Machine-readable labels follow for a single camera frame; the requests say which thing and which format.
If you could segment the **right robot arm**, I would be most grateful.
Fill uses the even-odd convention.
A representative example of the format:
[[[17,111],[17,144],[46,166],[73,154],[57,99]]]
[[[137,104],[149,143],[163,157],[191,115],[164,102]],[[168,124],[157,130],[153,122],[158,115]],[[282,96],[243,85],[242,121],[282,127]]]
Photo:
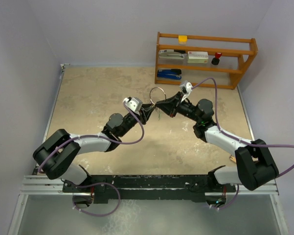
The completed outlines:
[[[208,187],[220,191],[225,184],[242,184],[248,190],[255,190],[275,179],[279,170],[263,140],[239,139],[237,136],[219,129],[213,120],[213,103],[201,99],[193,105],[188,99],[182,99],[182,93],[158,101],[156,107],[169,117],[183,115],[195,122],[194,134],[202,141],[213,144],[236,159],[236,166],[221,166],[209,172]]]

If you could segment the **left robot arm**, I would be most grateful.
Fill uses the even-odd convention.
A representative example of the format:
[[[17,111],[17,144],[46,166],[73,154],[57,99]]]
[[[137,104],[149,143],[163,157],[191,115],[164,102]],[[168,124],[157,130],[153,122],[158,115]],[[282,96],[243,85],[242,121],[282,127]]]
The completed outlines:
[[[140,142],[145,134],[143,125],[149,120],[155,107],[142,104],[138,112],[133,112],[127,105],[124,106],[128,114],[112,114],[103,130],[97,134],[75,135],[65,129],[54,132],[33,153],[33,159],[39,165],[38,172],[44,173],[49,179],[63,179],[71,182],[80,192],[89,190],[90,175],[73,160],[77,155],[91,152],[111,152],[119,145],[132,145]],[[121,137],[126,135],[136,124],[141,127],[141,137],[133,142],[122,142]]]

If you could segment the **silver keyring with clips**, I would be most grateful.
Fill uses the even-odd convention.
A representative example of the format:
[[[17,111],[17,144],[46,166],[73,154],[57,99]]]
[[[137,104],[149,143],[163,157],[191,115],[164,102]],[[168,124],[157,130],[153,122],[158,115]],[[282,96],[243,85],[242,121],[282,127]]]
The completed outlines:
[[[158,101],[166,99],[166,93],[165,93],[164,89],[161,87],[153,87],[149,91],[149,99],[150,99],[150,102],[153,104],[153,106],[155,106],[155,104]]]

